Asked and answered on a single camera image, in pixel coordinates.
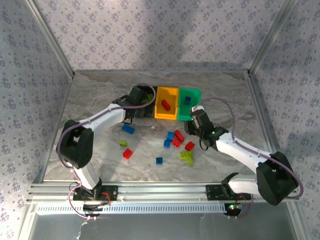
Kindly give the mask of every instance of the lego brick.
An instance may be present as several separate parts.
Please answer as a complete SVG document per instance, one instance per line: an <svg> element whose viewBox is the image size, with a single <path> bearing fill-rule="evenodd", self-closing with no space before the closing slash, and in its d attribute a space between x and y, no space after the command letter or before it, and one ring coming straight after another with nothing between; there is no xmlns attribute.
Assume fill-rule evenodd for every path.
<svg viewBox="0 0 320 240"><path fill-rule="evenodd" d="M186 104L186 97L190 97L190 104ZM201 91L192 88L179 88L179 106L177 119L191 121L191 108L201 102Z"/></svg>
<svg viewBox="0 0 320 240"><path fill-rule="evenodd" d="M172 139L172 143L177 148L180 147L180 145L181 145L181 142L178 139L176 139L175 137Z"/></svg>
<svg viewBox="0 0 320 240"><path fill-rule="evenodd" d="M134 152L131 151L129 148L127 148L127 149L123 152L123 156L124 156L125 159L129 159L129 158L132 156L132 154L134 154Z"/></svg>
<svg viewBox="0 0 320 240"><path fill-rule="evenodd" d="M132 126L129 126L127 124L122 126L122 130L131 135L134 134L135 132L135 129Z"/></svg>
<svg viewBox="0 0 320 240"><path fill-rule="evenodd" d="M167 111L161 104L165 100L170 105L170 110ZM155 119L170 119L176 120L179 106L179 88L159 86L157 88L154 118Z"/></svg>
<svg viewBox="0 0 320 240"><path fill-rule="evenodd" d="M164 146L165 148L170 148L170 143L171 143L170 140L164 140L163 146Z"/></svg>
<svg viewBox="0 0 320 240"><path fill-rule="evenodd" d="M180 152L180 159L187 159L187 158L192 158L193 157L193 153L192 151L182 151Z"/></svg>
<svg viewBox="0 0 320 240"><path fill-rule="evenodd" d="M162 100L161 101L161 105L164 107L164 109L168 112L171 109L171 106L169 105L169 103L166 100Z"/></svg>
<svg viewBox="0 0 320 240"><path fill-rule="evenodd" d="M147 103L149 103L149 100L148 100L148 99L143 99L143 100L142 100L142 103L143 103L143 104L147 104Z"/></svg>
<svg viewBox="0 0 320 240"><path fill-rule="evenodd" d="M185 140L185 137L181 134L181 132L179 130L175 130L174 131L174 135L176 136L176 138L183 143Z"/></svg>
<svg viewBox="0 0 320 240"><path fill-rule="evenodd" d="M162 165L162 163L163 163L163 158L162 158L162 157L157 157L157 158L155 159L155 164L157 164L157 165Z"/></svg>
<svg viewBox="0 0 320 240"><path fill-rule="evenodd" d="M167 140L170 140L172 142L172 139L174 138L174 133L172 131L168 131L168 135L166 136Z"/></svg>
<svg viewBox="0 0 320 240"><path fill-rule="evenodd" d="M190 96L186 96L186 97L185 97L184 104L185 104L185 105L190 105L190 104L191 104L191 97L190 97Z"/></svg>
<svg viewBox="0 0 320 240"><path fill-rule="evenodd" d="M192 141L190 141L190 142L188 142L186 145L185 145L185 150L187 150L187 151L191 151L192 149L194 149L194 147L195 147L195 144L192 142Z"/></svg>
<svg viewBox="0 0 320 240"><path fill-rule="evenodd" d="M120 146L121 147L126 147L127 146L127 141L126 140L121 140L120 141Z"/></svg>
<svg viewBox="0 0 320 240"><path fill-rule="evenodd" d="M154 95L148 94L146 97L148 98L149 102L151 102L151 100L154 98Z"/></svg>
<svg viewBox="0 0 320 240"><path fill-rule="evenodd" d="M186 163L190 166L191 164L194 163L194 160L192 159L192 157L187 157L186 158Z"/></svg>

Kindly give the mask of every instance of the red wire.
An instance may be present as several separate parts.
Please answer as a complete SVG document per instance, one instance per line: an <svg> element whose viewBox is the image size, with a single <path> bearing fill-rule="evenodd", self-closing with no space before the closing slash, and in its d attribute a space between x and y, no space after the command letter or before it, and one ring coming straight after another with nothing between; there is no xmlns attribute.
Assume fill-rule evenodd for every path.
<svg viewBox="0 0 320 240"><path fill-rule="evenodd" d="M101 194L107 196L107 197L108 197L108 202L109 202L109 203L111 202L111 198L110 198L109 193L107 193L107 192L102 192Z"/></svg>
<svg viewBox="0 0 320 240"><path fill-rule="evenodd" d="M246 201L245 195L244 195L243 193L240 193L240 194L238 195L238 198L237 198L237 200L234 202L233 205L235 205L235 204L238 202L240 196L244 199L244 204L241 204L241 205L244 207L244 206L246 205L247 201Z"/></svg>

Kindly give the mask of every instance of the red lego brick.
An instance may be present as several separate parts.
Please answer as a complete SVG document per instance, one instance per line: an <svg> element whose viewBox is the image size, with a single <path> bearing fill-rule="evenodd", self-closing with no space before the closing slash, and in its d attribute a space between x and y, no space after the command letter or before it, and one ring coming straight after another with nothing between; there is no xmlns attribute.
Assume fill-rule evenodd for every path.
<svg viewBox="0 0 320 240"><path fill-rule="evenodd" d="M185 137L181 134L181 132L179 132L179 130L175 130L174 135L181 143L184 142Z"/></svg>
<svg viewBox="0 0 320 240"><path fill-rule="evenodd" d="M187 143L187 145L185 145L184 148L185 148L187 151L191 151L192 149L194 149L194 147L195 147L195 144L194 144L192 141L190 141L190 142Z"/></svg>
<svg viewBox="0 0 320 240"><path fill-rule="evenodd" d="M178 139L176 139L175 137L172 139L172 143L177 148L180 147L180 144L181 144L181 142Z"/></svg>
<svg viewBox="0 0 320 240"><path fill-rule="evenodd" d="M166 100L163 99L163 100L161 101L161 104L162 104L162 106L164 107L165 110L170 111L171 106L169 105L169 103L167 103Z"/></svg>
<svg viewBox="0 0 320 240"><path fill-rule="evenodd" d="M123 156L125 159L129 159L132 154L134 154L129 148L127 148L124 152L123 152Z"/></svg>

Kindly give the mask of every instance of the white vent grille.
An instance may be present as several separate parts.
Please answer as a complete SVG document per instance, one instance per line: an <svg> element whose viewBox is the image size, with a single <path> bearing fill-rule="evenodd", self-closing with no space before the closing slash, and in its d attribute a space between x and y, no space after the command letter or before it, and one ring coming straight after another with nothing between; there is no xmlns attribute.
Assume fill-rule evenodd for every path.
<svg viewBox="0 0 320 240"><path fill-rule="evenodd" d="M83 213L81 206L75 209ZM37 214L73 214L73 209L67 204L38 204ZM187 214L187 213L226 213L223 203L172 203L172 204L121 204L115 203L104 207L100 214Z"/></svg>

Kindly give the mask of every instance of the cable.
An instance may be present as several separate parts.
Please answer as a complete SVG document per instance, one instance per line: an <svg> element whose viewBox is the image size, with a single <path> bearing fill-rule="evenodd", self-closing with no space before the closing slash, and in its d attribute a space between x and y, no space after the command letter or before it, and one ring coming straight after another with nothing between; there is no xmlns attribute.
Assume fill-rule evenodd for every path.
<svg viewBox="0 0 320 240"><path fill-rule="evenodd" d="M69 191L71 191L71 185L72 185L72 184L76 184L76 186L78 185L76 182L70 183L70 185L69 185Z"/></svg>
<svg viewBox="0 0 320 240"><path fill-rule="evenodd" d="M208 148L209 148L208 146L206 146L206 149L203 149L200 138L199 138L199 145L200 145L200 148L201 148L203 151L207 151Z"/></svg>
<svg viewBox="0 0 320 240"><path fill-rule="evenodd" d="M62 164L65 168L68 168L68 169L72 168L72 166L69 166L69 165L65 162L65 160L62 158L62 155L61 155L61 143L62 143L62 139L64 139L64 137L67 135L67 133L71 132L73 129L79 128L79 127L81 127L81 126L83 126L83 125L86 125L86 124L89 124L90 122L93 122L93 121L101 118L101 117L104 116L105 114L107 114L107 113L109 113L109 112L112 112L112 111L114 111L114 110L119 110L119 109L142 109L142 108L145 108L145 107L149 106L149 105L152 104L152 103L155 101L155 99L156 99L156 90L154 89L153 86L148 85L148 84L146 84L146 83L139 83L139 84L137 84L136 86L140 86L140 85L148 86L149 88L152 89L152 91L153 91L153 98L152 98L152 100L151 100L150 102L148 102L148 103L146 103L146 104L143 104L143 105L139 105L139 106L117 106L117 107L114 107L114 108L111 108L111 109L107 109L106 111L103 111L102 113L100 113L99 115L97 115L96 117L94 117L93 119L91 119L90 121L88 120L88 121L84 121L84 122L78 123L78 124L76 124L76 125L73 125L73 126L67 128L67 129L61 134L61 136L60 136L60 138L59 138L59 141L58 141L58 143L57 143L56 153L57 153L57 155L58 155L58 158L59 158L61 164Z"/></svg>
<svg viewBox="0 0 320 240"><path fill-rule="evenodd" d="M246 197L243 193L240 193L240 195L242 196L242 198L244 199L244 204L242 204L242 206L244 207L247 203Z"/></svg>
<svg viewBox="0 0 320 240"><path fill-rule="evenodd" d="M241 143L239 143L239 142L236 140L236 137L235 137L236 117L235 117L234 111L232 110L230 104L229 104L226 100L224 100L224 99L222 99L222 98L219 98L219 97L209 97L209 98L201 101L200 103L198 103L194 108L196 109L200 104L202 104L202 103L204 103L204 102L206 102L206 101L208 101L208 100L211 100L211 99L212 99L212 100L222 101L222 102L225 103L225 104L227 105L227 107L229 108L230 113L231 113L231 115L232 115L232 131L231 131L231 136L232 136L232 140L234 141L234 143L237 144L237 145L238 145L239 147L241 147L242 149L248 151L249 153L252 153L252 154L254 154L254 155L257 155L257 156L260 156L260 157L263 157L263 158L265 158L265 159L270 160L271 162L279 165L280 167L282 167L283 169L285 169L288 173L290 173L291 176L298 182L299 187L300 187L300 192L299 192L299 194L296 195L296 196L287 196L287 198L288 198L288 199L298 199L298 198L300 198L300 197L304 194L304 186L303 186L301 180L299 179L299 177L298 177L290 168L288 168L286 165L284 165L283 163L279 162L278 160L276 160L276 159L274 159L274 158L272 158L272 157L270 157L270 156L261 154L261 153L255 151L255 150L252 150L252 149L250 149L250 148L242 145Z"/></svg>
<svg viewBox="0 0 320 240"><path fill-rule="evenodd" d="M239 201L240 196L242 196L242 198L244 199L244 204L241 204L241 205L244 207L244 206L246 205L246 197L245 197L245 195L244 195L243 193L240 193L240 194L238 195L238 197L237 197L237 199L236 199L236 201L234 202L233 205L236 205L236 204L237 204L237 202Z"/></svg>
<svg viewBox="0 0 320 240"><path fill-rule="evenodd" d="M242 214L242 215L240 215L240 216L237 216L236 218L239 219L239 218L243 218L243 217L247 216L247 215L251 212L253 206L254 206L254 195L251 194L251 204L250 204L250 207L248 208L248 210L247 210L244 214Z"/></svg>
<svg viewBox="0 0 320 240"><path fill-rule="evenodd" d="M74 174L75 177L77 178L77 180L79 181L79 184L77 186L75 186L74 188L72 188L70 191L69 191L69 194L68 194L68 201L69 201L69 204L70 204L70 207L73 209L73 211L81 218L84 218L84 219L90 219L90 216L85 216L85 215L82 215L80 212L78 212L76 210L76 208L72 205L71 203L71 199L70 199L70 196L72 194L72 192L74 192L76 189L78 188L81 188L82 187L82 183L81 183L81 180L79 179L78 175L77 174Z"/></svg>
<svg viewBox="0 0 320 240"><path fill-rule="evenodd" d="M111 197L110 197L109 193L107 193L107 192L102 192L101 194L107 196L108 202L109 202L109 203L111 202Z"/></svg>

